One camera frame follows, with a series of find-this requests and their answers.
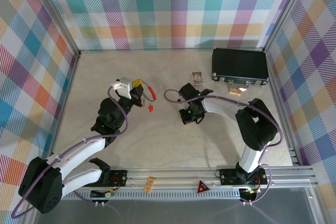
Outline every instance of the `wooden block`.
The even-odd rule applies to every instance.
[[[236,95],[241,95],[242,91],[238,88],[230,88],[230,94],[236,94]]]
[[[147,179],[145,188],[143,189],[145,193],[148,193],[148,194],[151,193],[151,190],[152,190],[154,181],[155,181],[155,179],[154,179],[154,178],[151,178],[151,177],[149,177],[149,178]]]

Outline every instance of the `beige floor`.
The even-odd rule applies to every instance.
[[[112,167],[207,167],[234,166],[244,150],[235,121],[207,113],[200,125],[183,125],[178,110],[182,105],[163,98],[166,89],[180,89],[191,82],[192,71],[202,71],[204,86],[232,99],[248,102],[262,99],[279,122],[269,86],[253,86],[241,97],[228,93],[227,85],[211,80],[209,50],[107,51],[83,54],[67,103],[56,150],[93,136],[100,102],[117,78],[143,77],[157,94],[154,111],[134,106],[129,113],[129,130],[94,157]],[[263,160],[273,166],[291,165],[284,142],[269,150]]]

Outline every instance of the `warning triangle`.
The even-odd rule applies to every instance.
[[[205,191],[210,191],[210,188],[200,179],[198,183],[197,193],[203,193]]]

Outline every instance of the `red triangle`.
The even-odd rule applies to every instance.
[[[210,188],[200,179],[198,183],[197,193],[203,193],[205,191],[210,191]]]

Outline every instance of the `plaid fabric backdrop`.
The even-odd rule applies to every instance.
[[[45,156],[75,62],[41,0],[0,0],[0,223],[29,162]]]
[[[303,161],[336,223],[336,0],[299,0],[270,60]]]
[[[79,48],[89,50],[256,47],[276,22],[267,21],[270,11],[279,14],[284,5],[281,0],[54,2]]]

